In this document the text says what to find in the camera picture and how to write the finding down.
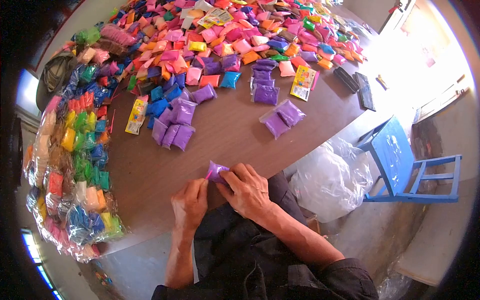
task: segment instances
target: blue wooden chair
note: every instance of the blue wooden chair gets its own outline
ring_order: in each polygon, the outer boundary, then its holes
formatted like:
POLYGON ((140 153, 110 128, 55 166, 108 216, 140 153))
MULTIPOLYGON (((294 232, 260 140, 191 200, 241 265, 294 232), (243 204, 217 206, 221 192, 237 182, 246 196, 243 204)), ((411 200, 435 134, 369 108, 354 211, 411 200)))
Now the blue wooden chair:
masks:
POLYGON ((458 202, 458 181, 460 177, 461 155, 446 156, 415 161, 407 136, 398 119, 393 116, 360 138, 358 148, 370 151, 378 169, 379 179, 384 186, 375 196, 366 194, 365 202, 417 202, 417 203, 454 203, 458 202), (425 168, 455 162, 453 173, 425 175, 425 168), (410 192, 404 192, 410 181, 412 171, 419 169, 410 192), (449 195, 417 194, 421 180, 452 179, 449 195))

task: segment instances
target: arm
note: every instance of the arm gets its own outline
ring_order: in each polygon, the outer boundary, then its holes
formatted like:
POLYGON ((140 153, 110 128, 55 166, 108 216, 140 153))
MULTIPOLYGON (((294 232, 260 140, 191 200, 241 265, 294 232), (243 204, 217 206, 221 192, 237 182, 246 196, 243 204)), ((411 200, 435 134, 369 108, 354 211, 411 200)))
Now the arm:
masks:
POLYGON ((172 196, 175 227, 165 270, 165 286, 183 288, 193 283, 192 240, 207 211, 205 179, 189 181, 172 196))
POLYGON ((217 184, 220 193, 242 216, 275 234, 302 261, 325 267, 344 259, 322 236, 295 220, 268 197, 268 182, 250 165, 237 164, 220 175, 231 191, 217 184))

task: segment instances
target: purple clay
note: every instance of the purple clay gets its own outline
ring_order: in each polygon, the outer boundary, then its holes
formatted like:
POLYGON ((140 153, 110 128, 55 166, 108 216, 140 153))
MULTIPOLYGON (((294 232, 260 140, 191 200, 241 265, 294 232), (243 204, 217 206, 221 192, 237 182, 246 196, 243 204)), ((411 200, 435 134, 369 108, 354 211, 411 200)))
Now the purple clay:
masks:
POLYGON ((173 124, 182 124, 182 125, 191 125, 193 113, 195 112, 195 107, 198 104, 182 99, 177 98, 172 101, 172 114, 170 120, 173 124))
POLYGON ((300 51, 299 55, 304 61, 318 62, 317 54, 313 51, 300 51))
POLYGON ((237 64, 236 54, 225 55, 224 57, 222 57, 223 69, 233 67, 235 64, 237 64))
POLYGON ((269 60, 269 59, 259 59, 255 61, 256 64, 259 65, 267 65, 267 66, 272 66, 272 67, 278 67, 278 62, 275 60, 269 60))
POLYGON ((272 71, 255 71, 253 70, 253 78, 256 79, 272 79, 272 71))
POLYGON ((192 126, 180 125, 172 144, 180 148, 182 151, 185 151, 185 147, 187 146, 188 141, 194 132, 195 128, 192 126))
POLYGON ((288 127, 294 126, 305 117, 305 114, 288 99, 282 101, 275 110, 288 127))
POLYGON ((265 124, 275 139, 290 129, 276 113, 269 112, 260 117, 260 123, 265 124))
POLYGON ((253 84, 252 98, 254 102, 276 105, 279 92, 279 87, 253 84))
POLYGON ((173 139, 177 135, 177 132, 179 131, 180 126, 181 125, 179 124, 170 125, 170 127, 167 129, 167 132, 165 133, 165 136, 163 137, 162 147, 166 149, 170 149, 170 145, 172 145, 173 139))
POLYGON ((168 126, 160 122, 157 118, 154 119, 152 137, 158 145, 162 144, 163 137, 165 132, 167 132, 168 126))
POLYGON ((210 83, 193 92, 192 96, 197 104, 200 104, 205 100, 216 99, 218 97, 215 89, 210 83))
POLYGON ((206 63, 204 66, 204 75, 220 75, 223 71, 222 63, 219 61, 206 63))
POLYGON ((275 69, 274 66, 262 65, 262 64, 259 64, 259 63, 256 63, 252 66, 252 70, 255 70, 255 71, 271 71, 273 69, 275 69))
POLYGON ((220 176, 220 171, 230 171, 230 168, 214 163, 210 160, 210 166, 208 167, 207 178, 210 181, 222 183, 228 185, 228 183, 220 176))
POLYGON ((261 85, 266 85, 266 86, 275 86, 275 79, 253 79, 254 84, 261 84, 261 85))
POLYGON ((160 122, 162 122, 163 124, 165 124, 167 127, 170 126, 170 124, 172 123, 171 121, 171 118, 172 117, 172 110, 169 109, 169 108, 166 108, 162 114, 160 115, 160 117, 158 117, 158 120, 160 122))

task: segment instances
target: bright window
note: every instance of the bright window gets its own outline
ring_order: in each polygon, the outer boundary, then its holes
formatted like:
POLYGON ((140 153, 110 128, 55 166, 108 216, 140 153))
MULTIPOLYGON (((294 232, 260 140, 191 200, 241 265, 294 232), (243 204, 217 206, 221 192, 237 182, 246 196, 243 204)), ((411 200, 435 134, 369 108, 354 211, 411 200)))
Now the bright window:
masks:
POLYGON ((58 300, 63 300, 63 297, 58 293, 56 288, 53 286, 52 282, 50 281, 50 278, 48 277, 47 273, 45 272, 45 269, 43 268, 43 261, 42 261, 42 258, 40 257, 40 253, 38 253, 38 247, 35 244, 32 231, 29 229, 22 229, 22 236, 24 238, 25 245, 28 248, 28 252, 32 257, 33 263, 35 263, 36 268, 38 269, 38 272, 40 273, 40 275, 43 277, 43 280, 45 280, 45 283, 52 290, 53 296, 56 297, 58 300))

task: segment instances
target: dark shirt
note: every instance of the dark shirt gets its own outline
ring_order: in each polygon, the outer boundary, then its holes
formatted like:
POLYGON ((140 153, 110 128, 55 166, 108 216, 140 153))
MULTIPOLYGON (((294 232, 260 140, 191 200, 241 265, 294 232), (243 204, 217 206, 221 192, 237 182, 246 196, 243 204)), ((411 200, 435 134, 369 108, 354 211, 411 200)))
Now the dark shirt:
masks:
POLYGON ((307 266, 272 233, 229 205, 219 212, 207 214, 207 226, 195 234, 200 281, 181 289, 159 285, 153 300, 378 299, 359 260, 343 259, 323 270, 307 266))

